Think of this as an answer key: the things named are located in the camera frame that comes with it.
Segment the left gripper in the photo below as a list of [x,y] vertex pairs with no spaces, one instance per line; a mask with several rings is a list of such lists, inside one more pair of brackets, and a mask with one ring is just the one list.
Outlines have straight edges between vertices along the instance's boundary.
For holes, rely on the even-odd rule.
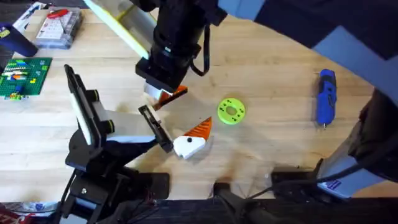
[[139,114],[104,109],[97,90],[84,91],[84,137],[88,145],[103,146],[106,141],[122,144],[143,144],[155,141],[165,152],[174,152],[188,159],[206,146],[212,129],[212,117],[208,117],[172,142],[162,126],[159,114],[161,106],[143,105]]

